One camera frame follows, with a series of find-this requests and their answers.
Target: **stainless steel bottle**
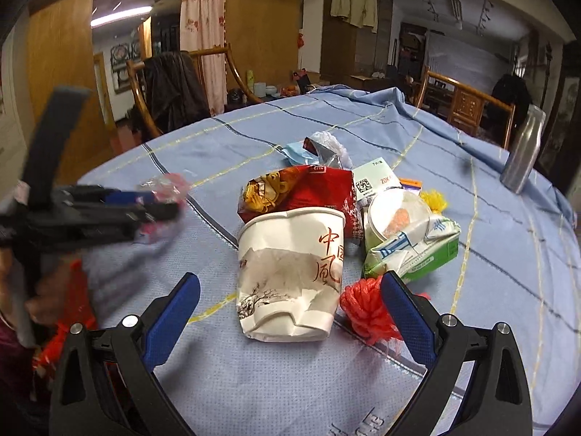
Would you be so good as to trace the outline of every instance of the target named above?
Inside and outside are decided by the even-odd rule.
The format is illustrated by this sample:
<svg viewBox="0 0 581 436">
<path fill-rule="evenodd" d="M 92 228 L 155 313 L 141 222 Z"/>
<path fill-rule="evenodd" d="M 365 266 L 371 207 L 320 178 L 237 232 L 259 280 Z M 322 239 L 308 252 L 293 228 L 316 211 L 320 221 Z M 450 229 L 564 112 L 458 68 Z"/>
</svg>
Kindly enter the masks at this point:
<svg viewBox="0 0 581 436">
<path fill-rule="evenodd" d="M 535 105 L 529 105 L 527 120 L 516 135 L 515 142 L 500 175 L 502 184 L 517 195 L 527 183 L 527 179 L 541 147 L 541 134 L 545 113 Z"/>
</svg>

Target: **window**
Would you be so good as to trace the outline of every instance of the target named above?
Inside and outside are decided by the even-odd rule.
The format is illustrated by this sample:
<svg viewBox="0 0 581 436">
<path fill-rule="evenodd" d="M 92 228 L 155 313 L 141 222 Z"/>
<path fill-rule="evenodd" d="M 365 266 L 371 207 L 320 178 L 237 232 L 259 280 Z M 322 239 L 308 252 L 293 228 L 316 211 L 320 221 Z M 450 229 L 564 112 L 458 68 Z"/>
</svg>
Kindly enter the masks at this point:
<svg viewBox="0 0 581 436">
<path fill-rule="evenodd" d="M 527 59 L 528 56 L 521 56 L 516 60 L 516 68 L 514 73 L 521 78 L 525 76 L 525 69 L 527 69 Z"/>
</svg>

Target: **wooden cabinet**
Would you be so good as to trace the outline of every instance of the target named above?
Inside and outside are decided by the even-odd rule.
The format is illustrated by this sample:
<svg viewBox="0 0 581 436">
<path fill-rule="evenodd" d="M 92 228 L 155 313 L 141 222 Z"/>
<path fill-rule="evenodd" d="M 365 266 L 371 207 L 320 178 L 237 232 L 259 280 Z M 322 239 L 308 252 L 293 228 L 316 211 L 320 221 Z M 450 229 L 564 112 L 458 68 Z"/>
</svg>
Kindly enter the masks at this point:
<svg viewBox="0 0 581 436">
<path fill-rule="evenodd" d="M 393 0 L 378 0 L 377 33 L 330 15 L 331 0 L 323 0 L 321 78 L 351 86 L 352 75 L 385 71 L 389 57 Z"/>
<path fill-rule="evenodd" d="M 35 122 L 58 85 L 85 87 L 91 95 L 60 160 L 57 183 L 74 183 L 113 157 L 103 120 L 93 62 L 93 0 L 59 0 L 30 16 L 28 87 Z"/>
</svg>

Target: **wooden wardrobe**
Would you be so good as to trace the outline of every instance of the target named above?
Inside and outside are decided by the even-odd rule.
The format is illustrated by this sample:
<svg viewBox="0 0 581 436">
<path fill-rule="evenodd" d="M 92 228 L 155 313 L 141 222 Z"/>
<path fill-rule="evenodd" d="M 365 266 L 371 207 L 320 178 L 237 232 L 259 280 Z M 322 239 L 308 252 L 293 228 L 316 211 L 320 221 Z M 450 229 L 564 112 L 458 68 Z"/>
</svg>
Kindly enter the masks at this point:
<svg viewBox="0 0 581 436">
<path fill-rule="evenodd" d="M 378 0 L 377 33 L 357 28 L 330 15 L 331 0 L 323 0 L 321 78 L 331 84 L 352 84 L 352 75 L 369 77 L 385 71 L 389 57 L 393 0 Z"/>
</svg>

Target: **person's hand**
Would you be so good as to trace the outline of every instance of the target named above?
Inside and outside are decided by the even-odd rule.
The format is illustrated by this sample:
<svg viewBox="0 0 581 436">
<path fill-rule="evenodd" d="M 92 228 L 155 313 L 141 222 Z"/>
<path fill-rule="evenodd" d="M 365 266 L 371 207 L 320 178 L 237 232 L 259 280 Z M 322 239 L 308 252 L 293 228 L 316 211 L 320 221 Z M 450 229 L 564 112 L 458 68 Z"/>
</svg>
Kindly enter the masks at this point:
<svg viewBox="0 0 581 436">
<path fill-rule="evenodd" d="M 12 300 L 8 286 L 8 273 L 13 262 L 10 249 L 0 249 L 0 311 L 4 319 L 16 326 L 13 317 Z M 39 324 L 51 326 L 62 314 L 69 285 L 68 262 L 61 261 L 50 275 L 43 277 L 36 286 L 37 296 L 28 300 L 26 307 L 31 319 Z"/>
</svg>

